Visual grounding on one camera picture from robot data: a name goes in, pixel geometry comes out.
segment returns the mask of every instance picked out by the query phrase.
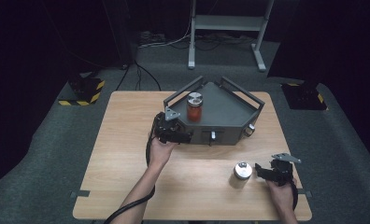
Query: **table top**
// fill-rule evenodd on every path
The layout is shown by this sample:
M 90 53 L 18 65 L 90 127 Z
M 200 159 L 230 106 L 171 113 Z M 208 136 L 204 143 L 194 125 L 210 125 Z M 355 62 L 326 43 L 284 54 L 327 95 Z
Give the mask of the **table top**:
M 80 188 L 90 193 L 78 196 L 75 218 L 106 219 L 119 208 L 147 168 L 148 133 L 153 118 L 164 111 L 163 100 L 171 94 L 112 93 Z M 234 177 L 234 167 L 240 161 L 270 169 L 273 154 L 290 153 L 269 94 L 252 94 L 265 102 L 255 133 L 235 146 L 177 146 L 156 183 L 144 219 L 279 220 L 269 189 L 255 171 L 246 181 Z M 301 189 L 296 165 L 293 175 Z M 304 194 L 299 195 L 295 214 L 298 220 L 312 217 Z

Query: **shelf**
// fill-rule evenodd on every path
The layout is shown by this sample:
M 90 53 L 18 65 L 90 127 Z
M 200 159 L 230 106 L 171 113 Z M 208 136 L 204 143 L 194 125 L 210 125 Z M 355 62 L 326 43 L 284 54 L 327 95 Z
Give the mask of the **shelf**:
M 260 31 L 263 17 L 196 15 L 194 28 L 202 30 Z

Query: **hand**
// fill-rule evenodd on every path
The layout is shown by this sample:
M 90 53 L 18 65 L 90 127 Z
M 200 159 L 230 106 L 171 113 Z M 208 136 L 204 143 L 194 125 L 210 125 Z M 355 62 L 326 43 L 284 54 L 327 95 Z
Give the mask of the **hand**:
M 283 223 L 298 223 L 295 213 L 292 210 L 293 196 L 291 184 L 287 183 L 279 187 L 277 183 L 270 180 L 266 180 L 266 183 L 270 188 L 273 204 Z M 293 183 L 296 186 L 296 179 L 293 179 Z
M 158 166 L 163 168 L 170 159 L 171 152 L 178 143 L 162 143 L 157 138 L 153 138 L 150 144 L 150 162 L 149 166 Z

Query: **yellow and black warning tape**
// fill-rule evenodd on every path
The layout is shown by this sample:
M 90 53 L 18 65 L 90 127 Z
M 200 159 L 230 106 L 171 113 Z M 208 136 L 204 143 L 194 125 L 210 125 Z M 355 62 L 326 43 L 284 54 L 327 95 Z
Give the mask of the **yellow and black warning tape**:
M 92 95 L 92 98 L 87 100 L 59 100 L 60 105 L 93 105 L 100 97 L 101 90 L 103 89 L 105 85 L 105 81 L 101 80 L 100 83 L 98 83 L 97 87 L 95 88 L 95 92 Z
M 289 86 L 299 86 L 299 84 L 296 83 L 288 83 Z M 324 99 L 322 98 L 322 95 L 319 93 L 317 96 L 319 98 L 320 104 L 324 104 Z

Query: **black cable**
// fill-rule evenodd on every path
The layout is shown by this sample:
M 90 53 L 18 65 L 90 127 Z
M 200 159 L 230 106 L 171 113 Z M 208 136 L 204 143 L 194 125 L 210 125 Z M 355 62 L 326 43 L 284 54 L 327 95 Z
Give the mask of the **black cable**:
M 293 197 L 292 210 L 295 210 L 295 207 L 298 204 L 298 188 L 295 186 L 295 183 L 293 183 L 293 180 L 290 180 L 289 182 L 291 184 L 292 197 Z
M 117 217 L 118 215 L 122 214 L 123 212 L 129 210 L 130 208 L 132 207 L 135 207 L 139 204 L 142 204 L 144 202 L 146 202 L 147 200 L 149 200 L 151 197 L 153 197 L 153 195 L 155 194 L 155 187 L 153 186 L 153 189 L 152 191 L 150 192 L 149 195 L 147 195 L 146 197 L 142 198 L 142 199 L 139 199 L 135 202 L 132 202 L 132 203 L 128 203 L 126 204 L 124 207 L 118 209 L 116 212 L 114 212 L 112 215 L 110 215 L 107 220 L 104 222 L 104 224 L 109 224 L 115 217 Z
M 123 82 L 124 78 L 127 76 L 127 73 L 129 72 L 130 66 L 131 66 L 131 65 L 127 66 L 126 72 L 124 72 L 124 75 L 123 75 L 123 77 L 121 78 L 121 81 L 119 82 L 118 87 L 116 88 L 116 91 L 119 89 L 119 86 L 120 86 L 120 85 L 121 85 L 121 83 Z
M 150 76 L 150 77 L 152 77 L 153 78 L 153 80 L 155 80 L 155 82 L 156 82 L 156 84 L 158 85 L 158 88 L 159 88 L 159 91 L 161 91 L 162 90 L 162 88 L 161 88 L 161 86 L 160 86 L 160 84 L 159 84 L 159 82 L 158 82 L 158 80 L 156 80 L 156 78 L 147 70 L 147 69 L 145 69 L 143 66 L 141 66 L 141 65 L 139 65 L 136 61 L 135 61 L 135 65 L 137 65 L 138 67 L 140 67 L 142 70 L 144 70 L 145 72 L 147 72 L 148 73 L 148 75 Z
M 142 75 L 142 72 L 141 72 L 141 69 L 140 69 L 139 66 L 137 66 L 137 68 L 136 68 L 136 73 L 138 74 L 138 81 L 135 84 L 135 90 L 136 90 L 136 87 L 138 86 L 138 90 L 141 91 L 141 75 Z

